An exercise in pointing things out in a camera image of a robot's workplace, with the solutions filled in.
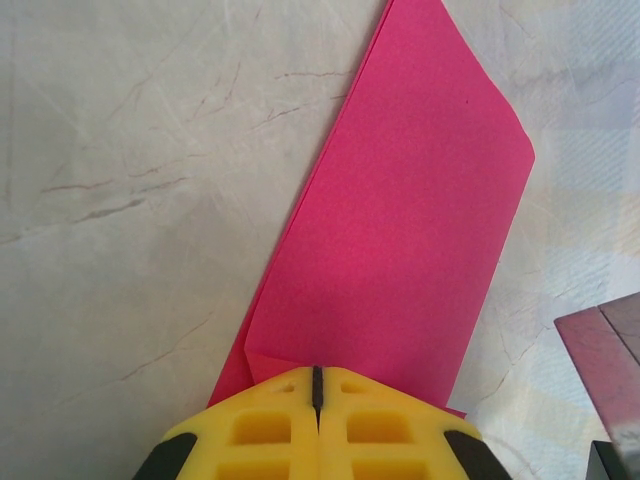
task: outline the pink paper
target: pink paper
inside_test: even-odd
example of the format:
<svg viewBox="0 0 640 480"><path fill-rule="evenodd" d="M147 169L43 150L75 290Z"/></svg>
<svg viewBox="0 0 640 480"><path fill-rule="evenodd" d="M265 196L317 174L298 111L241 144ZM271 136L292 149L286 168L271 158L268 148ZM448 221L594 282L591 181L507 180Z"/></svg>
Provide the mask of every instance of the pink paper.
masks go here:
<svg viewBox="0 0 640 480"><path fill-rule="evenodd" d="M533 159L440 1L390 1L211 402L315 364L444 407Z"/></svg>

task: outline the white marble table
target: white marble table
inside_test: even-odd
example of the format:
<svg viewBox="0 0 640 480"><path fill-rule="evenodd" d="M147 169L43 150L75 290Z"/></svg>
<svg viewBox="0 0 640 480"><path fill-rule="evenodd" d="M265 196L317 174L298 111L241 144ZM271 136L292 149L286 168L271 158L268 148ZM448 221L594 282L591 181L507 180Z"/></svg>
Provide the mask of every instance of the white marble table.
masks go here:
<svg viewBox="0 0 640 480"><path fill-rule="evenodd" d="M515 478L604 436L555 317L640 290L640 5L446 0L537 163L459 376ZM1 0L0 478L201 409L382 0Z"/></svg>

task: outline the black object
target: black object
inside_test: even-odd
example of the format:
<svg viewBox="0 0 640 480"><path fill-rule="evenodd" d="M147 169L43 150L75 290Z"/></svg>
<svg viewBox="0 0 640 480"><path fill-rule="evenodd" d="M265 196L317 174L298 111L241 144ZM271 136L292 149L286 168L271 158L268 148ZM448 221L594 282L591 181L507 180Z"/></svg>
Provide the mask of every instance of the black object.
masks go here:
<svg viewBox="0 0 640 480"><path fill-rule="evenodd" d="M444 433L469 480L512 480L486 443L457 430Z"/></svg>
<svg viewBox="0 0 640 480"><path fill-rule="evenodd" d="M156 445L133 480L176 480L198 441L193 433L181 433Z"/></svg>
<svg viewBox="0 0 640 480"><path fill-rule="evenodd" d="M314 366L311 373L311 404L316 411L316 422L320 430L320 412L324 404L324 377L322 367Z"/></svg>
<svg viewBox="0 0 640 480"><path fill-rule="evenodd" d="M587 480L630 480L611 442L591 442Z"/></svg>

